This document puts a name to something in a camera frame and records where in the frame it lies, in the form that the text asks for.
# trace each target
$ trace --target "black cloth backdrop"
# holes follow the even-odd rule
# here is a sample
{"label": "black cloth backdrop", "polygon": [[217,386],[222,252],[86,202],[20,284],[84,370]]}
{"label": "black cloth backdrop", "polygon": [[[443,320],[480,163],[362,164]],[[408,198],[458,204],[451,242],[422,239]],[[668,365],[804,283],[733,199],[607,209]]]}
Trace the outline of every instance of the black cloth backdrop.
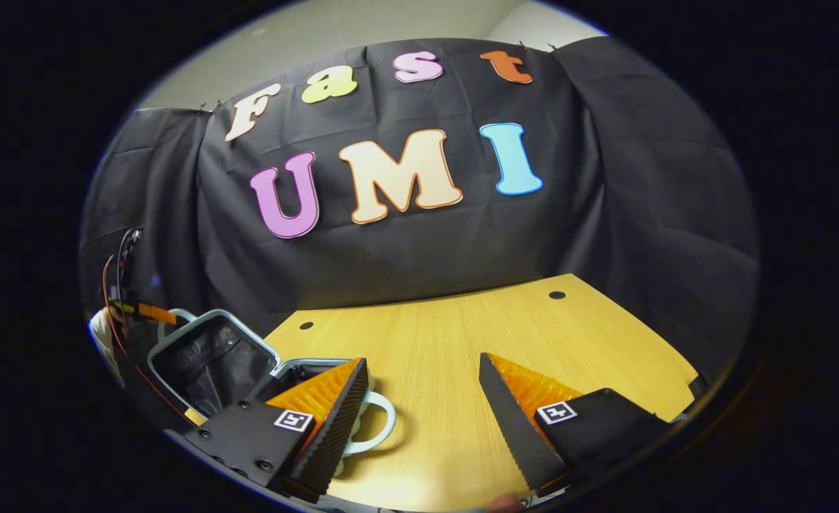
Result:
{"label": "black cloth backdrop", "polygon": [[[394,57],[422,50],[438,56],[444,73],[398,81]],[[520,71],[533,82],[500,78],[479,57],[494,50],[523,59]],[[303,102],[306,79],[337,65],[354,69],[357,88]],[[282,90],[254,129],[225,142],[233,104],[273,83]],[[542,189],[496,191],[498,160],[479,135],[489,123],[523,126]],[[422,209],[414,188],[406,212],[390,206],[380,221],[353,223],[354,184],[339,150],[374,140],[399,160],[407,136],[426,129],[447,134],[444,154],[462,201]],[[249,180],[281,170],[279,201],[295,214],[296,188],[283,165],[302,152],[316,154],[318,223],[302,237],[275,237]],[[88,316],[103,307],[103,264],[137,224],[144,234],[130,288],[140,298],[195,314],[227,309],[261,335],[296,309],[574,273],[666,338],[707,380],[745,340],[759,279],[751,198],[726,141],[678,85],[610,36],[553,52],[471,39],[379,43],[285,71],[212,113],[137,110],[88,193],[80,243]],[[152,325],[133,324],[130,360],[142,363],[155,341]],[[132,379],[133,395],[153,397]]]}

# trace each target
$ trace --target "light wood tabletop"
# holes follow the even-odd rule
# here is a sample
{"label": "light wood tabletop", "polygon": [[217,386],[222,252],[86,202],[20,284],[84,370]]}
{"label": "light wood tabletop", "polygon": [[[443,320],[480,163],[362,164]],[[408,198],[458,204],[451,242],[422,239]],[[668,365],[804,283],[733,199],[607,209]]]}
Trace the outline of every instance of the light wood tabletop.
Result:
{"label": "light wood tabletop", "polygon": [[[300,328],[306,322],[313,325]],[[667,422],[692,402],[697,376],[663,338],[573,275],[441,299],[297,311],[266,342],[284,360],[368,360],[397,425],[375,449],[345,458],[328,494],[413,511],[478,509],[499,494],[529,491],[479,386],[480,353],[582,393],[613,388]],[[384,411],[370,407],[354,440],[370,439],[384,421]]]}

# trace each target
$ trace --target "person's finger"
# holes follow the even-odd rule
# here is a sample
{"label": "person's finger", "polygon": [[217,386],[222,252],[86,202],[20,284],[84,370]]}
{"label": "person's finger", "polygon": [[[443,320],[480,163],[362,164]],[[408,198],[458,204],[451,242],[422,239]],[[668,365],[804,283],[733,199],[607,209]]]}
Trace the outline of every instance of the person's finger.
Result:
{"label": "person's finger", "polygon": [[518,499],[517,494],[501,494],[489,503],[486,513],[520,513],[523,509],[524,504]]}

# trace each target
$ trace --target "purple letter u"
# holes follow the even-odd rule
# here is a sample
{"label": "purple letter u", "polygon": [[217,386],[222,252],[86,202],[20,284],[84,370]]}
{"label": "purple letter u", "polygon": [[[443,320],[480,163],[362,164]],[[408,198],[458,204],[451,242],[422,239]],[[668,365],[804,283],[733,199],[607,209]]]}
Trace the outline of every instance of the purple letter u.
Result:
{"label": "purple letter u", "polygon": [[296,217],[286,217],[280,210],[277,189],[273,185],[277,180],[276,168],[265,169],[254,175],[249,182],[258,195],[258,207],[261,208],[264,224],[277,237],[302,237],[318,223],[318,195],[312,180],[312,162],[315,162],[314,152],[299,153],[286,161],[286,171],[293,173],[299,204],[302,205]]}

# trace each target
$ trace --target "red cable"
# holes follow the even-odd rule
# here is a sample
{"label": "red cable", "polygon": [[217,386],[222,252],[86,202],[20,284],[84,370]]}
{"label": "red cable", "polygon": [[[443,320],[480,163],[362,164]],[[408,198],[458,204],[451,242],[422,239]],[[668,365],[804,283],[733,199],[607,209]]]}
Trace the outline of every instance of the red cable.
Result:
{"label": "red cable", "polygon": [[[127,351],[125,350],[125,347],[123,346],[123,342],[120,340],[119,334],[116,331],[116,325],[113,323],[113,315],[110,313],[110,296],[109,296],[109,294],[106,293],[106,274],[107,274],[107,271],[110,269],[110,262],[112,260],[113,260],[113,256],[110,256],[110,259],[106,261],[106,265],[103,266],[103,303],[104,303],[104,306],[106,306],[105,317],[106,317],[107,321],[109,321],[111,331],[113,331],[113,338],[116,340],[116,343],[119,344],[120,350],[123,350],[123,354],[125,355],[125,357],[129,358],[129,361],[130,361],[130,360],[132,360],[132,358],[129,357],[129,353],[127,353]],[[160,396],[160,398],[162,398],[166,402],[167,405],[169,405],[173,409],[173,411],[175,411],[176,413],[179,413],[179,416],[182,416],[182,418],[185,419],[186,422],[191,423],[191,425],[195,425],[195,423],[192,422],[191,419],[189,419],[188,417],[185,416],[185,413],[180,412],[179,409],[176,408],[175,405],[173,405],[170,402],[169,399],[166,399],[166,396],[163,395],[160,392],[160,390],[156,387],[156,385],[153,384],[153,382],[150,380],[150,378],[148,378],[146,376],[146,374],[144,374],[144,371],[140,370],[140,367],[137,366],[137,364],[135,364],[134,367],[135,367],[135,370],[137,370],[137,373],[140,374],[140,377],[143,377],[144,380],[146,380],[146,382],[150,385],[150,387]]]}

